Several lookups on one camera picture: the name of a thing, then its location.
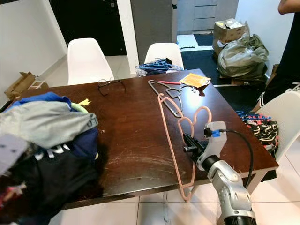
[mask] cabinet drawer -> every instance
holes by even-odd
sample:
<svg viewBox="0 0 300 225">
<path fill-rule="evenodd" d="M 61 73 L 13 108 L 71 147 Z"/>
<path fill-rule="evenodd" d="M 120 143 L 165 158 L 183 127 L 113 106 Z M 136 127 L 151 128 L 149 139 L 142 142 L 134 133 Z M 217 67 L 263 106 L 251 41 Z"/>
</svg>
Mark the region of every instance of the cabinet drawer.
<svg viewBox="0 0 300 225">
<path fill-rule="evenodd" d="M 216 16 L 217 6 L 195 7 L 194 19 L 212 18 Z"/>
<path fill-rule="evenodd" d="M 193 30 L 212 30 L 214 25 L 215 18 L 194 19 Z"/>
<path fill-rule="evenodd" d="M 216 5 L 218 0 L 195 0 L 195 6 L 211 6 Z"/>
</svg>

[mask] dark brown table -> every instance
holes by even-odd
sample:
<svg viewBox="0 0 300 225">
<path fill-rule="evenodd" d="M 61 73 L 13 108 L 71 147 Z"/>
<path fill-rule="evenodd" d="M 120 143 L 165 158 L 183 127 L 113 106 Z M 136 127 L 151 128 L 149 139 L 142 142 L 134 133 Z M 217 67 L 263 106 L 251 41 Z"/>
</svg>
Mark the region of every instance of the dark brown table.
<svg viewBox="0 0 300 225">
<path fill-rule="evenodd" d="M 99 141 L 108 148 L 108 161 L 102 176 L 99 177 L 99 186 L 96 187 L 96 189 L 103 187 L 103 195 L 95 194 L 91 198 L 78 199 L 78 201 L 67 203 L 64 209 L 178 188 L 157 95 L 147 81 L 179 81 L 189 73 L 203 75 L 201 70 L 195 69 L 124 79 L 122 82 L 126 86 L 126 93 L 122 85 L 116 83 L 108 86 L 108 95 L 105 97 L 99 93 L 97 83 L 30 90 L 23 94 L 23 97 L 28 97 L 53 91 L 58 95 L 68 96 L 75 103 L 88 98 L 91 103 L 85 108 L 97 115 L 99 131 L 105 131 L 99 134 Z M 278 164 L 212 84 L 202 90 L 194 93 L 190 88 L 184 89 L 181 95 L 183 113 L 191 118 L 199 106 L 206 105 L 212 112 L 212 121 L 225 121 L 227 128 L 237 130 L 246 136 L 254 150 L 254 176 L 248 187 L 252 193 L 266 172 L 276 169 Z M 177 118 L 167 108 L 165 108 L 165 115 L 182 180 L 189 182 L 192 161 L 183 152 L 184 144 L 177 129 Z M 195 132 L 199 140 L 204 140 L 203 126 L 206 121 L 207 114 L 201 111 Z M 222 149 L 221 159 L 231 165 L 243 178 L 247 177 L 250 154 L 239 136 L 227 134 L 227 142 Z M 208 182 L 206 174 L 197 171 L 195 184 Z"/>
</svg>

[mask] gray bag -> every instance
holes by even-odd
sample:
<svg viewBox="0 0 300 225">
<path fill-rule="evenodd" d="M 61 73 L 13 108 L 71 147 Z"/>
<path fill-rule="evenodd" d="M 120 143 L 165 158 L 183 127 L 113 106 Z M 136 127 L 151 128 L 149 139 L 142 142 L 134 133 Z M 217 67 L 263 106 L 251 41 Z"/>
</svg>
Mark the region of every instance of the gray bag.
<svg viewBox="0 0 300 225">
<path fill-rule="evenodd" d="M 269 51 L 258 35 L 250 37 L 249 32 L 228 43 L 218 57 L 219 72 L 229 78 L 239 80 L 260 80 L 264 74 Z"/>
</svg>

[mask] person's arm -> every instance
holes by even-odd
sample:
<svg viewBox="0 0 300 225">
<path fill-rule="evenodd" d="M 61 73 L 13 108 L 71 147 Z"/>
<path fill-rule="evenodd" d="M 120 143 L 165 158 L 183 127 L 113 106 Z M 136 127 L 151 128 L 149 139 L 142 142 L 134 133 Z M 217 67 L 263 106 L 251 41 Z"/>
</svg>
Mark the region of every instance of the person's arm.
<svg viewBox="0 0 300 225">
<path fill-rule="evenodd" d="M 278 12 L 281 15 L 300 12 L 300 0 L 281 0 L 278 6 Z"/>
</svg>

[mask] chair backrest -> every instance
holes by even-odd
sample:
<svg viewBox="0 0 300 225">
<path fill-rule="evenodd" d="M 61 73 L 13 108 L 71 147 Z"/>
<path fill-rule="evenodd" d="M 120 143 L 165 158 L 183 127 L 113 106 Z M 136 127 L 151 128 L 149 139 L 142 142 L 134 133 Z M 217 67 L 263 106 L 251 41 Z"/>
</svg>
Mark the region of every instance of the chair backrest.
<svg viewBox="0 0 300 225">
<path fill-rule="evenodd" d="M 184 69 L 180 49 L 175 43 L 155 43 L 152 44 L 147 52 L 145 63 L 155 61 L 155 58 L 168 58 L 173 65 Z"/>
<path fill-rule="evenodd" d="M 68 85 L 114 79 L 98 42 L 93 38 L 70 41 L 67 50 L 67 66 Z"/>
<path fill-rule="evenodd" d="M 257 111 L 276 120 L 279 126 L 279 146 L 276 161 L 279 162 L 291 144 L 300 135 L 300 93 L 289 91 L 268 102 Z"/>
</svg>

